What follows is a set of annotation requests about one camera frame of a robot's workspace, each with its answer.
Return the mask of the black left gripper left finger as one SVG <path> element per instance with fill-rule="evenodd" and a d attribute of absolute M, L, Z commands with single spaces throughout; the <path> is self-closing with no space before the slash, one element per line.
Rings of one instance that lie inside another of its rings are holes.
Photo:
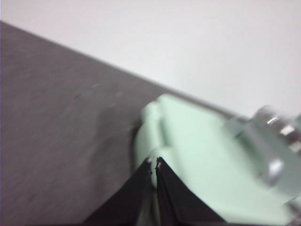
<path fill-rule="evenodd" d="M 151 159 L 145 159 L 125 184 L 98 207 L 83 224 L 86 226 L 134 226 L 152 188 Z"/>

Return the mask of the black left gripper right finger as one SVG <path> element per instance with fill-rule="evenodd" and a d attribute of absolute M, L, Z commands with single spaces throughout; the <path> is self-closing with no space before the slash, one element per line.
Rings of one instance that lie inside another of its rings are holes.
<path fill-rule="evenodd" d="M 162 157 L 156 165 L 157 197 L 163 226 L 225 226 L 226 221 L 201 201 Z"/>

